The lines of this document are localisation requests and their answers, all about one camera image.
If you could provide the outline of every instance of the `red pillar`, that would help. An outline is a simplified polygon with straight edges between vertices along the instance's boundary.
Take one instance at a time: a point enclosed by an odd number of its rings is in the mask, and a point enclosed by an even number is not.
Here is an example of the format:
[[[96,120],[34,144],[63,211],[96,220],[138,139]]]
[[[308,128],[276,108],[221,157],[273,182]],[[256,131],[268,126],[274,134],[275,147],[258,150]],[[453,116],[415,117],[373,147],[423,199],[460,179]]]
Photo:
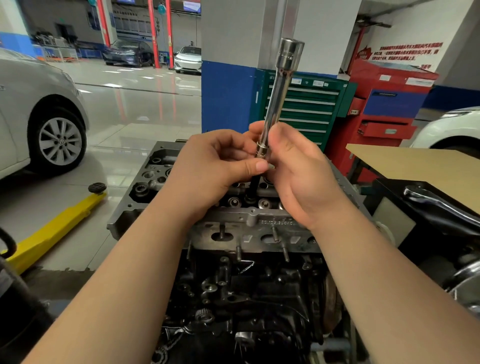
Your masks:
[[[158,46],[156,44],[156,20],[153,11],[153,0],[148,0],[148,13],[150,14],[150,26],[152,27],[153,57],[155,60],[155,68],[160,68],[160,62],[158,61]]]
[[[103,8],[103,0],[98,0],[96,5],[98,6],[98,15],[100,15],[100,25],[102,28],[103,36],[105,37],[105,45],[110,47],[110,36],[108,35],[107,20],[105,18],[105,10]]]
[[[172,14],[170,12],[170,0],[165,1],[167,10],[167,29],[168,29],[168,56],[170,58],[170,69],[173,68],[173,35],[172,35]]]
[[[360,49],[360,44],[361,44],[361,41],[363,39],[363,36],[365,35],[366,30],[367,30],[366,27],[360,28],[359,37],[357,38],[357,43],[355,43],[355,48],[353,50],[352,58],[350,59],[350,63],[348,64],[347,74],[350,74],[352,72],[353,62],[357,58],[357,54],[358,54],[359,49]]]

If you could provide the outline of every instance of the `white car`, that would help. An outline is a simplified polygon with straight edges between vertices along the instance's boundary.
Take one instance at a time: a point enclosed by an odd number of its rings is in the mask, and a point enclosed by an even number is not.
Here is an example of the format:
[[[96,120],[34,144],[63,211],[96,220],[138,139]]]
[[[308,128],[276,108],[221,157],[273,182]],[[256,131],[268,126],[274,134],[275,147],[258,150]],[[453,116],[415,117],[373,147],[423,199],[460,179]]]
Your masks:
[[[78,166],[89,122],[72,79],[0,48],[0,178],[27,167],[54,176]]]
[[[480,106],[449,111],[428,123],[411,147],[454,149],[480,158]]]
[[[202,73],[202,49],[198,47],[183,47],[173,59],[175,72],[182,71]]]

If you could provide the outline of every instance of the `engine block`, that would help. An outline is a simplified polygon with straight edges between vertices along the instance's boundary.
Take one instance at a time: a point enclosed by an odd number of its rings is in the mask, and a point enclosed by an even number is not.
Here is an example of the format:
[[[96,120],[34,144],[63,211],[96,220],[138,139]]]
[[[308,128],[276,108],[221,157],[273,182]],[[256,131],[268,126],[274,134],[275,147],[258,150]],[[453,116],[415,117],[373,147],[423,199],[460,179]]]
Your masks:
[[[183,145],[156,143],[108,222],[115,239],[162,188]],[[355,189],[332,170],[370,218]],[[187,340],[180,335],[199,340],[208,332],[249,363],[261,362],[264,354],[271,360],[272,353],[282,362],[306,363],[310,345],[322,343],[340,322],[343,303],[311,232],[283,209],[266,178],[254,205],[243,199],[247,187],[232,185],[188,232],[157,350],[162,360],[181,353],[173,350]]]

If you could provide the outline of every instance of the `hand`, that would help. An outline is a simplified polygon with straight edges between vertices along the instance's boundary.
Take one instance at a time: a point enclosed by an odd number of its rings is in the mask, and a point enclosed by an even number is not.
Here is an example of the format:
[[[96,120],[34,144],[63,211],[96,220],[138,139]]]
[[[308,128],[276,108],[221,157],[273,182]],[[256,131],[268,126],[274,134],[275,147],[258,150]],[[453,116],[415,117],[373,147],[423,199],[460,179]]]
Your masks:
[[[255,158],[256,143],[249,134],[215,130],[190,137],[175,162],[167,182],[157,194],[189,223],[201,219],[235,182],[248,181],[268,170],[268,163]]]
[[[249,136],[256,140],[263,121],[250,124]],[[348,201],[333,176],[319,147],[291,126],[279,122],[268,135],[270,163],[268,173],[284,208],[300,224],[313,230],[319,214]]]

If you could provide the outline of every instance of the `fingernail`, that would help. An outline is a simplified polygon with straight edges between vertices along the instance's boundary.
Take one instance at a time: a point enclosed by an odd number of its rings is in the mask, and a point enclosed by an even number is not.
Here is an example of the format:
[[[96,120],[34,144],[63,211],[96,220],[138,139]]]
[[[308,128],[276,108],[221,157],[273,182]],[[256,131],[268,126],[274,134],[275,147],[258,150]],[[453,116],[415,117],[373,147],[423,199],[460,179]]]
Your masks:
[[[259,160],[255,167],[257,168],[258,173],[263,173],[268,170],[268,163],[266,160]]]

